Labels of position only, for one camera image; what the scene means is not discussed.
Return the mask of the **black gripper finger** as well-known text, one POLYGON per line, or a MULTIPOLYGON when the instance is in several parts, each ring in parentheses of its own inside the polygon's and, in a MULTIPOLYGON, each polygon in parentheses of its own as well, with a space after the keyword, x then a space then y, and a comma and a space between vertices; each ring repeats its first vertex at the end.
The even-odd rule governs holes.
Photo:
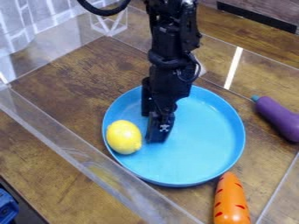
POLYGON ((143 78, 141 81, 141 116, 148 116, 152 106, 152 96, 149 88, 149 79, 143 78))
POLYGON ((159 115, 155 111, 149 113, 145 131, 145 141, 151 143, 163 143, 169 136, 173 128, 175 115, 159 115))

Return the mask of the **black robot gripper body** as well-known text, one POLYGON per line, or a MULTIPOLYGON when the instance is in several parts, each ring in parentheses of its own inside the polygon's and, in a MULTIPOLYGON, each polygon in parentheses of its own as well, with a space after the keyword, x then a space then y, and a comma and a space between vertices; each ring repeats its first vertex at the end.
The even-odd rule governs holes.
POLYGON ((192 82, 199 77, 201 66, 191 52, 175 59, 167 59, 151 51, 148 60, 149 76, 145 78, 149 79, 151 111, 168 115, 176 110, 176 102, 189 96, 192 82))

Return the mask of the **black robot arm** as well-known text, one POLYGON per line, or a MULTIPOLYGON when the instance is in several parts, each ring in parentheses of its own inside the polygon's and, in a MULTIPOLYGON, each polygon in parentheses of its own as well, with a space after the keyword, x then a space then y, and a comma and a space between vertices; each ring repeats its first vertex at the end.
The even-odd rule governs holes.
POLYGON ((176 102, 191 92, 201 65, 192 54, 200 46, 197 0, 144 0, 152 46, 149 76, 143 79, 141 115, 148 118, 144 139, 161 143, 173 128, 176 102))

